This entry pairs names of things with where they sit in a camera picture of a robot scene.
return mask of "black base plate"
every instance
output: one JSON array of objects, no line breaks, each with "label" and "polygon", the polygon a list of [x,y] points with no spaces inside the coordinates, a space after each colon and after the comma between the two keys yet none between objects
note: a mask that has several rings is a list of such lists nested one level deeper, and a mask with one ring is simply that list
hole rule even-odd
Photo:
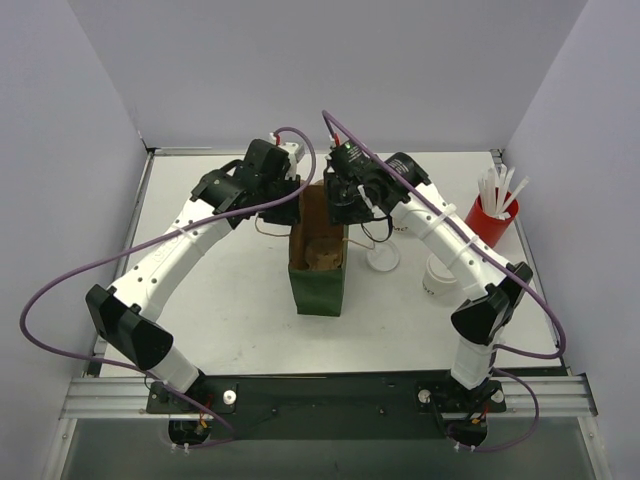
[{"label": "black base plate", "polygon": [[[491,382],[488,388],[500,388],[499,381]],[[466,414],[473,405],[470,392],[452,380],[449,371],[209,376],[205,385],[213,394],[213,410],[234,425],[238,439],[441,438],[433,412],[420,403],[418,392],[433,392],[440,413]],[[156,388],[162,385],[153,385],[148,413],[196,411],[182,401],[161,398]],[[222,402],[229,389],[237,393],[232,407]],[[490,403],[491,412],[505,410],[504,402]],[[217,425],[211,433],[212,438],[228,436]]]}]

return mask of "green paper bag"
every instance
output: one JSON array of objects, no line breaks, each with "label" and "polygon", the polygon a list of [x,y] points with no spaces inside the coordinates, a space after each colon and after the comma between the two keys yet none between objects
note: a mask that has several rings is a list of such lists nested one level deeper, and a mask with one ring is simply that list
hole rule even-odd
[{"label": "green paper bag", "polygon": [[289,236],[289,280],[298,314],[339,317],[348,227],[329,224],[323,185],[310,185],[302,192],[300,220]]}]

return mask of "glass panel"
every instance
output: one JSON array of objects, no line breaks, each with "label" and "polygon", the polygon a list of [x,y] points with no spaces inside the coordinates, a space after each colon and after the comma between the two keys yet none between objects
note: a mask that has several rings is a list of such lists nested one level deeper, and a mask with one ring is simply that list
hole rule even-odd
[{"label": "glass panel", "polygon": [[[494,419],[488,442],[519,436],[530,421]],[[165,430],[166,420],[79,420],[62,478],[594,478],[575,419],[543,419],[527,441],[494,454],[455,453],[448,440],[262,440],[185,456],[161,441]]]}]

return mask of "metal extrusion rail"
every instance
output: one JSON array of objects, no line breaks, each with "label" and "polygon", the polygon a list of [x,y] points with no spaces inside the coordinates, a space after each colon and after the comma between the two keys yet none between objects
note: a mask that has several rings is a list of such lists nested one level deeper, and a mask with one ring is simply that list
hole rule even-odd
[{"label": "metal extrusion rail", "polygon": [[[581,376],[523,377],[538,397],[542,417],[591,417],[595,407],[587,380]],[[501,378],[507,412],[494,417],[531,417],[533,401],[517,382]],[[71,381],[62,419],[172,418],[197,419],[197,414],[147,414],[149,390],[141,377],[77,378]]]}]

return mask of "white wall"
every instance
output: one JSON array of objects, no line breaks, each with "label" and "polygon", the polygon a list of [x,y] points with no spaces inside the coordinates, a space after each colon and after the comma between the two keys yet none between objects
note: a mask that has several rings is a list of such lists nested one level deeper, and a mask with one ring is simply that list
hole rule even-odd
[{"label": "white wall", "polygon": [[[64,0],[8,0],[0,14],[0,476],[40,478],[72,372],[22,338],[45,282],[121,247],[145,151]],[[88,352],[84,293],[113,267],[60,286],[33,331]]]},{"label": "white wall", "polygon": [[504,147],[585,0],[70,0],[154,147],[329,109],[380,151]]},{"label": "white wall", "polygon": [[542,284],[615,478],[640,455],[640,3],[590,0],[506,149]]}]

